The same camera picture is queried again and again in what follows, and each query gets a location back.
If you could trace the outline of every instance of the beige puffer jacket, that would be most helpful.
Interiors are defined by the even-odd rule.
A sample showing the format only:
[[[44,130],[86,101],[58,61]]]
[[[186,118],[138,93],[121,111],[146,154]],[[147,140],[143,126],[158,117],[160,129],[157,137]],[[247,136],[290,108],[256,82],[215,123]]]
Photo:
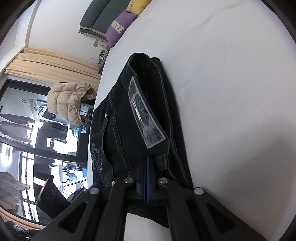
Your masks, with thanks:
[[[47,109],[50,113],[80,126],[85,120],[80,116],[80,101],[94,99],[96,93],[90,84],[61,82],[55,84],[47,95]]]

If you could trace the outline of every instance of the silver bolt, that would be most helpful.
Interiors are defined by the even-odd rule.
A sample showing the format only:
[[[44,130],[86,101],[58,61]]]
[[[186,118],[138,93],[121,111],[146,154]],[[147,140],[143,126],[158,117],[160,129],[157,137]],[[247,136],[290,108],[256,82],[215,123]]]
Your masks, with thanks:
[[[97,188],[92,188],[91,190],[89,190],[89,193],[91,195],[95,195],[95,194],[98,194],[99,193],[99,190]]]
[[[133,178],[132,177],[126,177],[124,179],[124,182],[127,183],[127,184],[133,183]]]
[[[166,177],[162,177],[162,178],[160,178],[158,181],[159,181],[159,183],[161,183],[161,184],[166,184],[166,183],[168,183],[168,179],[167,179]]]
[[[203,191],[202,188],[195,188],[195,189],[194,189],[194,193],[195,193],[196,195],[203,195],[204,191]]]

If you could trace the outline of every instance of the white bed sheet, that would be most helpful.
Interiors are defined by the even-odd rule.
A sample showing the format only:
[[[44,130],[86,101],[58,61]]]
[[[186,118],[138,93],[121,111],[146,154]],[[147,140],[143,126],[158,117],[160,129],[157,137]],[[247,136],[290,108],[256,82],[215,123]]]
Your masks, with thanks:
[[[153,0],[110,51],[96,107],[136,52],[158,57],[171,81],[194,186],[279,240],[296,214],[296,45],[285,26],[260,0]],[[128,215],[128,240],[153,240],[133,234],[137,220]]]

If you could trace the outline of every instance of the jeans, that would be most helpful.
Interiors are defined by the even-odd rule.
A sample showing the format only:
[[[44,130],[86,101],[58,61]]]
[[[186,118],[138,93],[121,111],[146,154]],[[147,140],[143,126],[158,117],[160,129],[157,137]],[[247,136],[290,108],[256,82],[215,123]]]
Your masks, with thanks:
[[[145,154],[154,157],[158,176],[192,189],[174,93],[159,59],[142,53],[129,58],[93,113],[90,146],[94,182],[103,186],[127,177]],[[165,210],[132,209],[132,213],[167,226]]]

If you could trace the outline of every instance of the yellow pillow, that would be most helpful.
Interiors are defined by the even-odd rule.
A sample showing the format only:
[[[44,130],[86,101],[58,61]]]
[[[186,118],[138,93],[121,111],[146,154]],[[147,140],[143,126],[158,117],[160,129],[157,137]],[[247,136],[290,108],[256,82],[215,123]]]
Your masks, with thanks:
[[[139,16],[150,2],[151,0],[131,0],[126,11],[137,14]]]

